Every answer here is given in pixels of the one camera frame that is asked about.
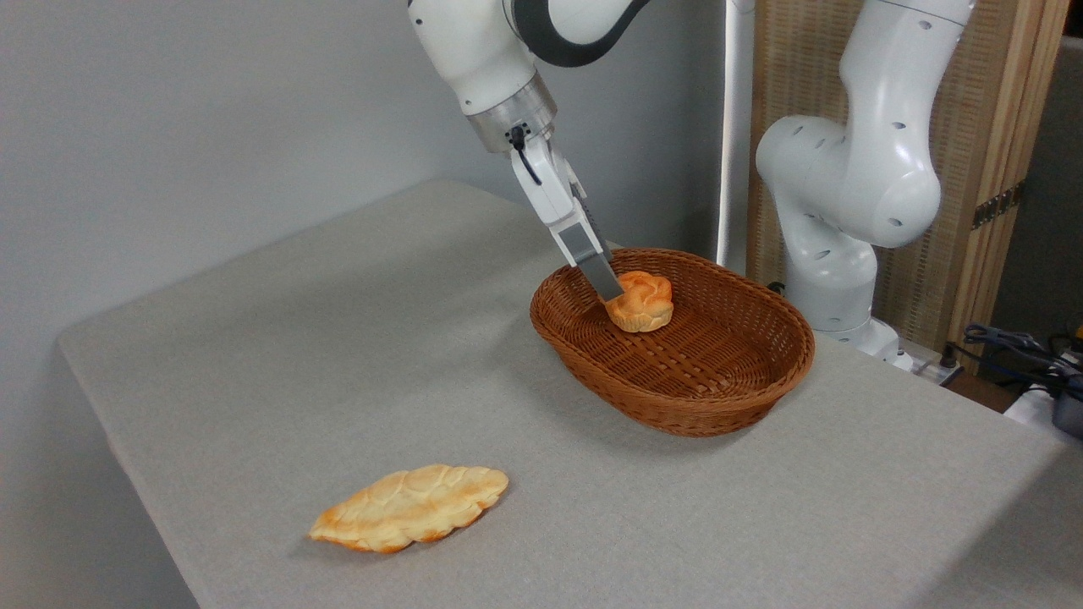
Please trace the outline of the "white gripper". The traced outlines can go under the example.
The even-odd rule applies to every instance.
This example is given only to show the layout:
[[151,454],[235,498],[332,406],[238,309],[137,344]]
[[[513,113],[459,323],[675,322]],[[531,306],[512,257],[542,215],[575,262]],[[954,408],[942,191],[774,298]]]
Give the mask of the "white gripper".
[[588,197],[561,151],[549,139],[514,138],[510,159],[531,208],[547,228],[566,258],[580,270],[603,302],[624,293],[611,267],[613,255],[588,208]]

